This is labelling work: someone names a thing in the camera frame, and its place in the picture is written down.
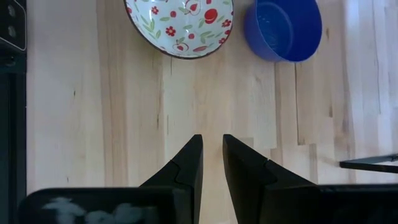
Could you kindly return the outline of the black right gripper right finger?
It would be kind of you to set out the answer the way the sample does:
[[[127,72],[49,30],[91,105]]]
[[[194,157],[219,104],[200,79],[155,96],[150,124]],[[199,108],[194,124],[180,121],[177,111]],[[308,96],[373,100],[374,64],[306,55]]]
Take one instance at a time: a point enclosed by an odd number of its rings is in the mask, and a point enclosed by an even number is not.
[[[238,223],[397,224],[396,184],[317,185],[230,134],[223,160]]]

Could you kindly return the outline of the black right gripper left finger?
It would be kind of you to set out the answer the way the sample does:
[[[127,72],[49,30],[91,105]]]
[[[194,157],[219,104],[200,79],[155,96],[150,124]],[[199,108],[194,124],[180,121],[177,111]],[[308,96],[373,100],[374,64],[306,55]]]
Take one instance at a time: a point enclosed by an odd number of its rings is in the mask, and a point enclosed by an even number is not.
[[[203,139],[194,135],[138,187],[52,188],[28,195],[18,210],[25,224],[198,223]]]

